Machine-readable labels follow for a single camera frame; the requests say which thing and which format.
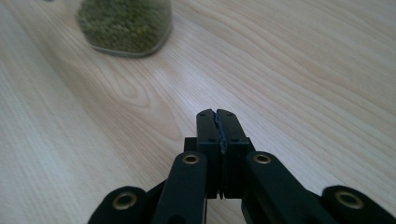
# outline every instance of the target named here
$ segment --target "wooden table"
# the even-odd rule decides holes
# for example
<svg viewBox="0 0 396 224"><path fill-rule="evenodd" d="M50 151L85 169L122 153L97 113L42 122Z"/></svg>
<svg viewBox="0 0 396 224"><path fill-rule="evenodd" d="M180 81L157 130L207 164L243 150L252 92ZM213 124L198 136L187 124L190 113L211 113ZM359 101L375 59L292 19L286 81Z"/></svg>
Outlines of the wooden table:
<svg viewBox="0 0 396 224"><path fill-rule="evenodd" d="M163 181L195 115L234 112L315 193L396 216L396 3L173 0L156 54L92 50L78 0L0 2L0 223L86 223L113 189ZM243 223L238 200L207 223Z"/></svg>

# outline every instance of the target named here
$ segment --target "glass jar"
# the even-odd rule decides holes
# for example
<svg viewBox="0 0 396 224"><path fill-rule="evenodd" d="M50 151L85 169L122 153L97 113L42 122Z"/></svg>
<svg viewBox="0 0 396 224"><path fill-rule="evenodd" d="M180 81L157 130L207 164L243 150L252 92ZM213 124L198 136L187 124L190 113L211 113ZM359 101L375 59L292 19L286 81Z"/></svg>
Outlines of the glass jar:
<svg viewBox="0 0 396 224"><path fill-rule="evenodd" d="M153 53L172 29L170 0L83 0L76 19L93 49L124 57Z"/></svg>

